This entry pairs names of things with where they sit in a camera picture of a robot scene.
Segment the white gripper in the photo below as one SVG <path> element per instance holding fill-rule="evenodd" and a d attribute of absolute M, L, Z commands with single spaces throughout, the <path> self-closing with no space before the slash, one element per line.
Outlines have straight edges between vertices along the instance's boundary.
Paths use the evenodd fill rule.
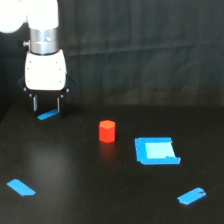
<path fill-rule="evenodd" d="M 28 51 L 25 59 L 24 76 L 18 86 L 23 91 L 62 91 L 68 92 L 74 81 L 67 75 L 65 56 L 62 50 L 51 55 L 36 55 Z M 31 95 L 32 109 L 38 111 L 38 96 Z M 57 109 L 64 113 L 64 95 L 57 98 Z"/>

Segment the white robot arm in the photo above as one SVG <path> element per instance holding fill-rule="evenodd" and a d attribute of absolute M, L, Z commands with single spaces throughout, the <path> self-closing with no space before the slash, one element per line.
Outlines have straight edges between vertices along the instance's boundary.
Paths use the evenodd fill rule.
<path fill-rule="evenodd" d="M 38 110 L 38 93 L 58 93 L 57 108 L 52 113 L 65 114 L 65 94 L 70 92 L 66 60 L 59 47 L 58 0 L 0 0 L 0 33 L 18 31 L 26 23 L 29 40 L 24 76 L 18 81 L 20 88 L 31 99 L 32 109 Z"/>

